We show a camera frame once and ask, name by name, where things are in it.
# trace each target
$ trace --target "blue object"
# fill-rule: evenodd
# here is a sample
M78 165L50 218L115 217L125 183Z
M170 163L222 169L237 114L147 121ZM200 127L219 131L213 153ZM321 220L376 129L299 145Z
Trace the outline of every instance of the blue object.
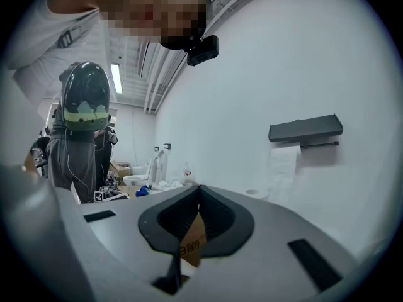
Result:
M136 197L142 197L149 194L147 186L142 186L139 191L136 191Z

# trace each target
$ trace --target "fluorescent light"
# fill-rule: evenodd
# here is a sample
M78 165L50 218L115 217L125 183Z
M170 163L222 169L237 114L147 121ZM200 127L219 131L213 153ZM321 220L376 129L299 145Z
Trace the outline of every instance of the fluorescent light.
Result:
M111 64L111 70L116 93L123 94L122 83L120 82L119 64Z

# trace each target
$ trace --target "toilet paper roll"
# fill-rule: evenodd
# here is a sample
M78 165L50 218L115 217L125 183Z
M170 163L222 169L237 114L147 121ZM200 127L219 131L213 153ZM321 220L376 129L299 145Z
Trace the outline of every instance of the toilet paper roll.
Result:
M263 201L267 201L269 194L266 191L259 191L256 189L249 189L244 192L244 195L254 198L254 199L260 199Z
M300 145L271 149L267 178L270 201L279 204L289 201L297 159L300 154Z

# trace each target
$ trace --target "toilet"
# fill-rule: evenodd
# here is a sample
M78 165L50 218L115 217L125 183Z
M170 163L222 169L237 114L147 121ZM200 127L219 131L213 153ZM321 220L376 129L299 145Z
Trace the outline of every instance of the toilet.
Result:
M147 166L145 174L135 174L123 177L126 186L146 186L149 184L157 184L166 178L167 155L161 150Z

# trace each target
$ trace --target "ceiling light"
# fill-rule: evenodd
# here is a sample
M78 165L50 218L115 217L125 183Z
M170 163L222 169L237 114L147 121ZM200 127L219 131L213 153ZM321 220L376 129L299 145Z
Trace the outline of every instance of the ceiling light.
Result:
M111 64L111 70L116 93L123 94L122 83L120 82L119 64Z

